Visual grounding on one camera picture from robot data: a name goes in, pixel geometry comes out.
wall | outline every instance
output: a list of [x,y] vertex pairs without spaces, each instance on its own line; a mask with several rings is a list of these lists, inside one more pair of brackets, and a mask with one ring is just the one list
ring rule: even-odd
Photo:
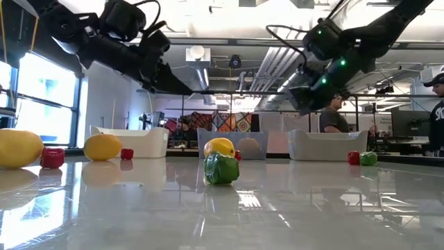
[[[182,108],[182,98],[176,97],[175,99],[165,99],[159,98],[156,99],[154,104],[155,111],[161,111],[165,113],[165,117],[179,117],[182,114],[181,110],[166,110],[167,108]],[[202,99],[190,99],[188,100],[184,108],[193,108],[193,109],[216,109],[216,105],[204,105]],[[193,113],[193,110],[185,110],[184,115],[189,115]],[[199,113],[213,113],[213,111],[198,111]]]
[[139,129],[141,124],[139,121],[140,115],[143,113],[151,113],[151,102],[153,103],[153,110],[155,110],[155,96],[148,92],[139,93],[137,90],[141,89],[139,83],[131,81],[131,100],[130,100],[130,118],[128,121],[128,129],[136,130]]
[[150,113],[148,95],[136,93],[140,89],[139,83],[98,63],[94,63],[84,73],[87,82],[83,83],[80,96],[78,147],[83,147],[84,140],[89,137],[90,126],[124,129],[129,123],[129,129],[138,129],[139,116],[143,112]]

black jacket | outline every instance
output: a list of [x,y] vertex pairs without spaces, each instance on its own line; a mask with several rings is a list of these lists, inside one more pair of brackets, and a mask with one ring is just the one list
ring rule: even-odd
[[444,147],[444,101],[436,104],[430,113],[430,149],[439,150]]

window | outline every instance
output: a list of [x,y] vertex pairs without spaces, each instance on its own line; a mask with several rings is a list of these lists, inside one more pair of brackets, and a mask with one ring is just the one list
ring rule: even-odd
[[[9,90],[11,80],[11,66],[4,62],[0,62],[0,86],[5,90]],[[8,96],[2,92],[0,94],[0,108],[5,108],[8,104]]]
[[20,60],[18,93],[72,107],[76,76],[34,54]]
[[5,108],[8,103],[8,96],[5,93],[0,94],[0,108]]
[[43,143],[69,144],[72,111],[19,98],[15,128],[34,132]]
[[78,79],[73,72],[28,53],[20,60],[17,91],[15,128],[34,132],[46,144],[74,146]]
[[11,81],[11,66],[0,62],[0,85],[3,89],[9,90]]

monitor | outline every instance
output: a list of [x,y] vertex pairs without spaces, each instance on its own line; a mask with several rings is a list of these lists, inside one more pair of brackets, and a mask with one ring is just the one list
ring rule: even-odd
[[395,137],[429,136],[428,111],[392,110],[391,122]]

red bell pepper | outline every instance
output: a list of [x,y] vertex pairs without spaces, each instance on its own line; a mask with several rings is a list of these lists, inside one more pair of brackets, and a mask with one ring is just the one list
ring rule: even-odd
[[348,164],[350,165],[359,165],[359,152],[358,151],[348,152],[347,161]]
[[241,152],[239,150],[236,150],[234,157],[236,158],[236,160],[241,161]]
[[134,150],[132,149],[122,149],[120,151],[120,158],[122,160],[131,160],[134,156]]
[[48,169],[57,169],[65,163],[64,149],[43,148],[40,166]]

